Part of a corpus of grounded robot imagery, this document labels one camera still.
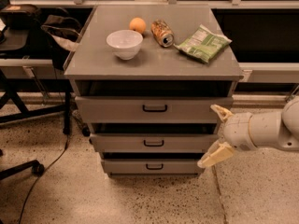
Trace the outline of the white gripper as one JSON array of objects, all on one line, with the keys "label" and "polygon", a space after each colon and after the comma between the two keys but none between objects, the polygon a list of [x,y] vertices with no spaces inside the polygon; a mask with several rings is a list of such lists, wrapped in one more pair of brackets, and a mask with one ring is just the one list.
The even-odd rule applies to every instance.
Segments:
[{"label": "white gripper", "polygon": [[251,113],[237,113],[233,115],[230,110],[220,105],[211,105],[210,108],[219,116],[222,122],[225,122],[223,136],[226,142],[214,142],[197,162],[200,168],[211,167],[231,158],[235,153],[233,147],[238,151],[252,151],[257,149],[249,135]]}]

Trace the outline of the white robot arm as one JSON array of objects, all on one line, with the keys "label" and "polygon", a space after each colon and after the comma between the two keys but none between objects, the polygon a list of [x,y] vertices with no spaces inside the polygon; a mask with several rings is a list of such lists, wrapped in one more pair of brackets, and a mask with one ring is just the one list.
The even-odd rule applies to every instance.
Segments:
[{"label": "white robot arm", "polygon": [[234,156],[235,151],[272,147],[282,151],[299,150],[299,98],[290,100],[282,110],[252,114],[232,113],[212,105],[219,116],[223,138],[215,141],[197,162],[200,168],[214,166]]}]

